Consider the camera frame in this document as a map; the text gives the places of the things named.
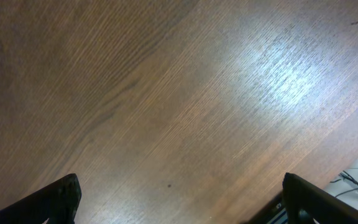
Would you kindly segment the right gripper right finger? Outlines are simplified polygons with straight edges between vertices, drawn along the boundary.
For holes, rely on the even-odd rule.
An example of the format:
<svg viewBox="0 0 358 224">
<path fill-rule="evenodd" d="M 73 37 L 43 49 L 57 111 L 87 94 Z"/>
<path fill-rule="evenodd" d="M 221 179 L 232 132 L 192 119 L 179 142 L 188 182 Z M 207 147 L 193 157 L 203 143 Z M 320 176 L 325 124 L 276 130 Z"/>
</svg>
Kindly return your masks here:
<svg viewBox="0 0 358 224">
<path fill-rule="evenodd" d="M 296 174 L 285 174 L 282 196 L 289 224 L 358 224 L 358 210 Z"/>
</svg>

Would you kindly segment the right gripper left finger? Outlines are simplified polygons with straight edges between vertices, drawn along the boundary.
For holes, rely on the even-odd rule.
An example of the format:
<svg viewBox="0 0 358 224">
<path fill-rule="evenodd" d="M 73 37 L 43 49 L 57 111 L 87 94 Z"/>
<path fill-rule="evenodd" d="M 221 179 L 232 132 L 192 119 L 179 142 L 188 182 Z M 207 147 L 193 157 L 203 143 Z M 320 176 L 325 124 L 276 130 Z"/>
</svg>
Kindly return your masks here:
<svg viewBox="0 0 358 224">
<path fill-rule="evenodd" d="M 73 224 L 81 200 L 76 174 L 68 174 L 0 210 L 0 223 Z"/>
</svg>

